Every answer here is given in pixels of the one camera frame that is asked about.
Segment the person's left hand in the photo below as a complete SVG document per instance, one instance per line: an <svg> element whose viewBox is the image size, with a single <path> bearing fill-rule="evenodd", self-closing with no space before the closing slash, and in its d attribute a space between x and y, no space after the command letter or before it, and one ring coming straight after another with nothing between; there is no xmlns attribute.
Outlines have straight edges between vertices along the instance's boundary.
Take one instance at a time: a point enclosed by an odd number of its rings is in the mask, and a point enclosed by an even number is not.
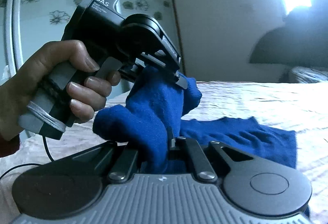
<svg viewBox="0 0 328 224"><path fill-rule="evenodd" d="M22 132L18 117L34 96L38 83L57 64L69 61L76 69L93 73L98 64L89 56L81 41L48 42L18 70L13 78L1 85L1 138L10 141ZM95 112L105 107L112 87L117 86L119 72L110 72L105 79L87 78L83 84L69 83L69 107L78 123L91 120Z"/></svg>

